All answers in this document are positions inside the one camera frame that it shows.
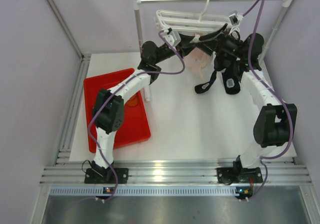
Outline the pink sock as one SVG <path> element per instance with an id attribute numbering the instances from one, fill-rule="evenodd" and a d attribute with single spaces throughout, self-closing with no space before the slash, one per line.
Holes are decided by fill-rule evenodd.
<path id="1" fill-rule="evenodd" d="M 208 55 L 199 48 L 193 49 L 185 58 L 185 65 L 189 71 L 204 79 L 203 69 L 211 64 L 213 55 Z"/>

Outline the white clip sock hanger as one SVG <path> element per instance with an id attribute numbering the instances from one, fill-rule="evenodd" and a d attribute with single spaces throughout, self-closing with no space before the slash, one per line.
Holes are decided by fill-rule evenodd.
<path id="1" fill-rule="evenodd" d="M 200 13 L 158 10 L 156 12 L 157 25 L 161 29 L 171 28 L 182 34 L 209 34 L 228 24 L 231 33 L 239 31 L 239 25 L 232 25 L 229 16 L 207 14 L 210 0 L 205 0 L 205 6 Z"/>

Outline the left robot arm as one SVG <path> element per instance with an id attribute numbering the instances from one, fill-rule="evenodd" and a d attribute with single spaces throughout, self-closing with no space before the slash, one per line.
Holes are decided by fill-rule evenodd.
<path id="1" fill-rule="evenodd" d="M 87 127 L 89 139 L 96 145 L 95 156 L 86 169 L 86 184 L 126 183 L 126 168 L 114 167 L 113 148 L 115 137 L 125 120 L 125 104 L 141 89 L 151 85 L 159 75 L 169 75 L 158 63 L 176 56 L 183 62 L 184 57 L 198 48 L 212 55 L 216 48 L 212 34 L 196 37 L 176 32 L 159 32 L 164 44 L 157 46 L 152 41 L 143 43 L 138 67 L 119 84 L 98 91 L 93 106 L 93 116 Z"/>

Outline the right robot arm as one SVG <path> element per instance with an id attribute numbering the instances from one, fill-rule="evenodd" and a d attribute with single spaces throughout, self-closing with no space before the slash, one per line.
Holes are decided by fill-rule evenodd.
<path id="1" fill-rule="evenodd" d="M 221 72 L 227 94 L 235 95 L 245 88 L 259 109 L 253 143 L 233 161 L 232 167 L 217 169 L 218 182 L 225 185 L 262 183 L 261 161 L 283 156 L 293 140 L 298 110 L 295 104 L 287 104 L 279 97 L 265 79 L 258 60 L 263 45 L 262 35 L 252 33 L 243 41 L 232 36 L 227 25 L 200 37 L 196 45 L 206 54 L 215 54 L 211 78 L 196 86 L 196 92 L 207 91 L 217 72 Z"/>

